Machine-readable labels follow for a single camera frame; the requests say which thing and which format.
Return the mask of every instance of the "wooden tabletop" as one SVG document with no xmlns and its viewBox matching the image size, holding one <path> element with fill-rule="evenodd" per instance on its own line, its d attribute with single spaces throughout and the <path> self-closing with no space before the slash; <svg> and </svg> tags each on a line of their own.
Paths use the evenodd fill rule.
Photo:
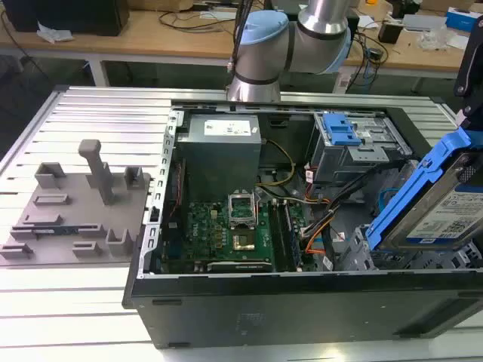
<svg viewBox="0 0 483 362">
<path fill-rule="evenodd" d="M 391 5 L 384 0 L 377 6 L 369 6 L 361 2 L 358 7 L 360 14 L 367 14 L 379 21 L 384 18 Z M 105 54 L 136 54 L 136 55 L 169 55 L 178 57 L 204 57 L 229 59 L 232 52 L 233 22 L 223 24 L 219 32 L 191 34 L 170 29 L 159 23 L 162 13 L 154 11 L 132 11 L 128 25 L 117 37 L 74 34 L 74 41 L 50 44 L 35 33 L 14 31 L 11 24 L 9 30 L 15 39 L 27 50 L 58 50 L 81 51 L 87 53 Z M 183 13 L 180 17 L 188 18 L 194 13 Z M 166 16 L 167 21 L 173 21 L 174 15 Z M 201 20 L 194 17 L 187 21 L 177 21 L 178 26 L 193 26 L 202 23 L 212 23 L 213 20 Z M 366 29 L 365 33 L 377 38 L 379 29 Z M 463 51 L 448 48 L 444 51 L 425 51 L 417 46 L 417 34 L 403 30 L 397 44 L 385 44 L 389 51 L 389 59 L 384 64 L 387 68 L 397 69 L 427 69 L 457 72 L 463 58 Z M 0 48 L 14 48 L 3 28 L 0 29 Z M 361 47 L 352 46 L 351 53 L 344 63 L 346 66 L 358 66 L 362 59 Z"/>
<path fill-rule="evenodd" d="M 376 21 L 381 21 L 387 12 L 392 10 L 392 6 L 385 2 L 379 1 L 377 6 L 366 5 L 364 2 L 358 6 L 359 15 L 367 14 Z M 442 16 L 444 13 L 434 11 L 420 11 L 421 15 Z M 366 29 L 364 34 L 371 38 L 377 39 L 379 28 Z M 458 32 L 461 35 L 469 35 L 467 32 Z M 418 69 L 418 70 L 437 70 L 442 72 L 457 72 L 463 59 L 463 51 L 460 49 L 448 47 L 441 51 L 426 51 L 417 45 L 417 37 L 419 33 L 408 32 L 403 30 L 396 44 L 384 44 L 389 52 L 389 58 L 384 63 L 385 68 L 397 69 Z M 368 46 L 380 48 L 377 44 L 370 41 Z M 362 49 L 359 44 L 354 43 L 351 48 L 349 57 L 345 65 L 359 65 L 362 60 Z"/>
</svg>

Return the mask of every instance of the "blue drive bracket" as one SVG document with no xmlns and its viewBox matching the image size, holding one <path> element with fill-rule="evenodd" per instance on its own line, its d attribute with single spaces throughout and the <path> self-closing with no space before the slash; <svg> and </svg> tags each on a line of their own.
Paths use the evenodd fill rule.
<svg viewBox="0 0 483 362">
<path fill-rule="evenodd" d="M 359 146 L 362 141 L 355 135 L 354 126 L 343 113 L 326 113 L 322 121 L 334 146 Z"/>
<path fill-rule="evenodd" d="M 409 180 L 389 201 L 380 215 L 374 219 L 366 231 L 366 238 L 371 250 L 377 249 L 382 241 L 382 235 L 391 223 L 412 202 L 417 193 L 427 184 L 436 183 L 443 174 L 441 168 L 455 151 L 461 149 L 482 149 L 483 132 L 464 130 L 461 127 L 448 133 L 433 147 L 433 149 L 418 164 Z"/>
</svg>

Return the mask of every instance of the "desk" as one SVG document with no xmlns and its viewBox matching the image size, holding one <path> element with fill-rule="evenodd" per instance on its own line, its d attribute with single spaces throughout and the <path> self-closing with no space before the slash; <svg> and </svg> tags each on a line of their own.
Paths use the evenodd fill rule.
<svg viewBox="0 0 483 362">
<path fill-rule="evenodd" d="M 359 13 L 382 20 L 391 8 L 389 3 L 381 0 L 377 6 L 369 6 L 361 2 L 358 10 Z M 212 21 L 194 18 L 183 23 L 183 26 Z M 232 31 L 232 23 L 225 23 L 224 26 Z M 34 33 L 15 32 L 10 24 L 9 29 L 20 45 L 33 57 L 88 61 L 95 85 L 100 87 L 109 85 L 103 66 L 105 61 L 226 66 L 232 52 L 232 37 L 227 32 L 208 34 L 179 32 L 160 25 L 158 14 L 154 11 L 132 11 L 127 27 L 118 37 L 74 34 L 74 41 L 50 44 Z M 378 30 L 368 29 L 365 32 L 376 38 Z M 379 73 L 381 75 L 427 78 L 456 78 L 463 51 L 455 48 L 439 52 L 424 51 L 417 47 L 416 37 L 417 34 L 403 32 L 397 44 L 388 44 L 386 47 L 389 51 L 389 59 L 381 67 Z M 13 57 L 22 56 L 3 28 L 0 29 L 0 54 Z M 334 88 L 336 93 L 345 92 L 345 89 L 341 87 L 341 81 L 357 70 L 361 60 L 361 49 L 358 44 L 354 44 L 340 70 L 340 77 Z"/>
<path fill-rule="evenodd" d="M 454 113 L 428 97 L 282 93 L 282 101 L 400 106 L 433 146 L 455 128 Z M 30 198 L 38 163 L 87 172 L 78 142 L 93 134 L 112 172 L 157 166 L 171 100 L 224 100 L 221 90 L 71 87 L 49 96 L 0 163 L 0 243 Z M 157 351 L 136 311 L 121 307 L 128 267 L 0 269 L 0 360 L 225 361 L 483 358 L 483 313 L 431 340 L 199 348 Z"/>
<path fill-rule="evenodd" d="M 377 6 L 366 5 L 364 2 L 358 6 L 359 14 L 367 14 L 376 21 L 381 21 L 392 10 L 392 6 L 380 1 Z M 441 12 L 419 11 L 419 15 L 444 15 Z M 366 29 L 364 33 L 374 39 L 377 39 L 380 27 L 377 29 Z M 459 32 L 462 35 L 468 35 L 467 32 Z M 449 47 L 443 51 L 425 51 L 417 46 L 417 37 L 419 33 L 408 32 L 403 30 L 396 44 L 384 44 L 389 52 L 388 60 L 380 67 L 378 74 L 381 75 L 402 75 L 418 78 L 449 78 L 457 77 L 460 70 L 461 61 L 463 60 L 464 51 Z M 372 41 L 368 42 L 368 46 L 379 48 Z M 357 71 L 362 61 L 362 49 L 359 44 L 352 45 L 350 54 L 343 67 L 339 70 L 334 93 L 345 93 L 346 83 L 352 75 Z M 420 82 L 413 87 L 413 91 L 418 91 Z"/>
</svg>

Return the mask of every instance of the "floor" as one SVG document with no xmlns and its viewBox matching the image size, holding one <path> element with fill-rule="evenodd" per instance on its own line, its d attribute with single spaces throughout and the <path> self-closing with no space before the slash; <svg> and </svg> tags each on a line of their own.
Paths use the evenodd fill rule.
<svg viewBox="0 0 483 362">
<path fill-rule="evenodd" d="M 54 84 L 94 85 L 83 61 L 36 59 L 46 76 L 31 62 L 24 61 L 24 70 L 15 73 L 0 57 L 0 158 L 23 131 L 48 97 Z M 119 63 L 107 64 L 109 80 L 116 87 L 172 87 L 192 89 L 223 89 L 226 70 L 216 66 L 173 64 Z M 283 91 L 330 93 L 335 75 L 290 74 L 281 78 Z M 414 95 L 411 86 L 415 78 L 378 76 L 371 94 Z M 427 79 L 421 96 L 441 97 L 455 111 L 460 100 L 453 96 L 454 80 Z M 350 93 L 364 94 L 368 90 L 353 87 Z"/>
</svg>

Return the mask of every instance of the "slotted aluminum surface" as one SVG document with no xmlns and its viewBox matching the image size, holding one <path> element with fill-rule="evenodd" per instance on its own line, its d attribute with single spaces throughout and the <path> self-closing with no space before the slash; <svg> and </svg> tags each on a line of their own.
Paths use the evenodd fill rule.
<svg viewBox="0 0 483 362">
<path fill-rule="evenodd" d="M 41 162 L 60 162 L 66 172 L 88 172 L 77 153 L 85 138 L 101 141 L 101 155 L 112 172 L 140 165 L 154 174 L 159 163 L 171 100 L 224 100 L 219 90 L 71 87 L 52 94 L 10 164 L 0 168 L 0 243 L 20 216 L 36 186 Z M 321 106 L 402 107 L 431 146 L 455 129 L 454 113 L 425 97 L 337 94 L 282 94 L 283 102 Z"/>
<path fill-rule="evenodd" d="M 155 172 L 171 100 L 224 100 L 224 94 L 93 87 L 54 93 L 0 163 L 0 242 L 36 186 L 40 161 L 88 171 L 77 155 L 84 138 L 103 143 L 114 172 L 131 164 Z M 282 100 L 400 106 L 431 145 L 455 128 L 454 114 L 429 98 L 290 93 Z M 157 351 L 137 313 L 120 306 L 127 273 L 127 267 L 0 269 L 0 360 L 483 360 L 482 313 L 434 340 Z"/>
</svg>

